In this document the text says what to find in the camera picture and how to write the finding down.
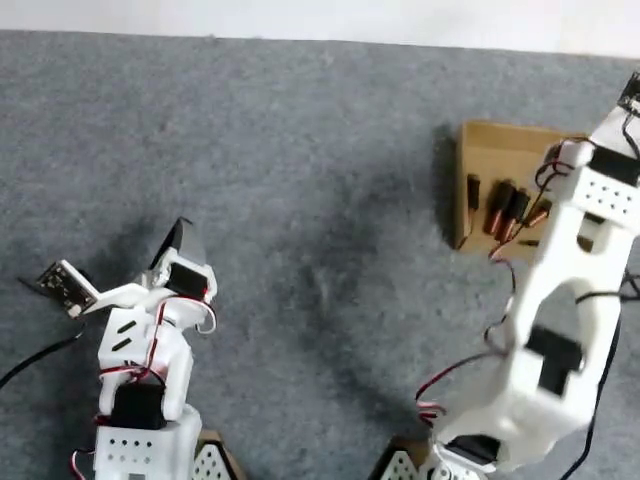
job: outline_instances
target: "gray carpet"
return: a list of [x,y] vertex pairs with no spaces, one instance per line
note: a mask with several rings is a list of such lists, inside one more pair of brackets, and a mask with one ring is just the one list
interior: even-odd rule
[[[365,479],[424,436],[422,380],[481,348],[508,277],[454,254],[451,135],[468,118],[589,129],[634,63],[344,43],[0,34],[2,370],[76,327],[14,280],[65,257],[100,288],[181,214],[218,275],[189,400],[250,477]],[[547,319],[575,315],[559,295]],[[625,307],[577,480],[640,470],[640,311]],[[68,478],[91,444],[104,316],[0,392],[4,478]],[[466,375],[472,375],[474,368]],[[454,393],[465,375],[434,389]],[[584,433],[511,479],[554,479]],[[89,470],[88,463],[81,463]]]

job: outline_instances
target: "black plastic part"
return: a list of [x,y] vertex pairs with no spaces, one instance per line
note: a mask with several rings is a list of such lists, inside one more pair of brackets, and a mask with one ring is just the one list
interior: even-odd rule
[[171,227],[171,230],[162,242],[162,245],[160,245],[160,249],[156,253],[155,257],[153,257],[151,265],[149,265],[149,270],[153,270],[155,268],[157,263],[160,261],[160,258],[162,257],[162,255],[164,255],[164,252],[166,252],[167,249],[173,247],[176,250],[179,250],[180,245],[182,244],[182,237],[184,235],[185,229],[187,229],[188,226],[193,226],[193,222],[188,218],[179,217],[178,220],[176,220],[176,223],[173,225],[173,227]]
[[607,177],[631,185],[638,186],[640,178],[640,162],[604,147],[596,147],[589,168]]
[[162,414],[164,385],[125,383],[116,390],[109,425],[160,430],[167,426]]
[[165,287],[173,290],[178,295],[201,300],[207,293],[209,284],[207,283],[207,277],[179,263],[173,263],[171,265],[169,281]]
[[493,195],[493,199],[491,200],[490,210],[492,213],[495,212],[503,212],[509,206],[509,202],[511,202],[511,197],[515,192],[515,188],[513,183],[504,180],[498,184],[495,188],[495,194]]
[[477,465],[488,465],[498,459],[500,441],[487,435],[462,435],[448,443],[447,450]]
[[480,208],[480,178],[477,175],[467,175],[467,207],[469,210]]
[[78,283],[60,262],[45,270],[36,284],[43,288],[50,298],[61,303],[67,311],[77,305],[80,311],[84,312],[96,302],[96,298]]
[[511,201],[507,206],[503,218],[507,220],[514,219],[518,223],[522,222],[530,199],[531,198],[527,195],[526,190],[518,190],[517,192],[514,192],[514,194],[511,195]]
[[634,102],[640,103],[640,72],[633,72],[631,75],[618,99],[618,106],[629,113],[639,115],[640,112],[637,110],[637,105],[634,106]]
[[542,326],[535,326],[526,348],[543,358],[538,386],[555,395],[564,395],[567,377],[582,363],[580,344]]
[[602,225],[604,223],[604,218],[599,217],[598,215],[594,215],[593,213],[585,213],[584,214],[584,219],[585,220],[589,220],[593,223],[595,223],[596,225]]

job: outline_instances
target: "cardboard box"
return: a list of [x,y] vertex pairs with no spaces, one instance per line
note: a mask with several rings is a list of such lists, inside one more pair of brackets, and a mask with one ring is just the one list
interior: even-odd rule
[[[483,232],[494,186],[502,180],[512,180],[517,188],[527,190],[531,205],[539,193],[534,184],[534,174],[542,164],[543,155],[552,144],[576,135],[582,134],[481,120],[464,123],[460,128],[457,146],[453,247],[465,253],[488,254],[498,244],[493,237]],[[480,209],[473,218],[473,231],[467,209],[468,174],[475,174],[480,178]],[[500,255],[529,261],[535,253],[535,247],[524,246],[519,242],[539,241],[545,224],[546,221],[543,221],[534,228],[523,229],[514,242],[501,250]]]

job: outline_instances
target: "white wall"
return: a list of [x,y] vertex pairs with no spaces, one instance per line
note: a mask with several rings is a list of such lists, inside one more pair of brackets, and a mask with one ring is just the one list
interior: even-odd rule
[[640,58],[640,0],[0,0],[0,28]]

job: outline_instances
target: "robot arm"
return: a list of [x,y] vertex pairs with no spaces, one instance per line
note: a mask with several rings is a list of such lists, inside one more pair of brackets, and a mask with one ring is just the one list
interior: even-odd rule
[[149,268],[132,283],[99,292],[65,260],[38,283],[74,318],[112,307],[98,351],[96,479],[137,474],[186,480],[202,422],[186,404],[193,355],[183,331],[195,327],[205,333],[208,322],[206,333],[215,329],[208,304],[218,289],[191,222],[176,222]]
[[[589,140],[560,145],[558,160],[572,169],[550,181],[555,198],[544,237],[506,312],[509,350],[435,424],[423,478],[511,471],[541,460],[591,421],[620,315],[614,293],[640,234],[640,159],[626,138],[640,137],[639,100],[636,74]],[[577,340],[535,323],[540,304],[561,285],[576,297]]]

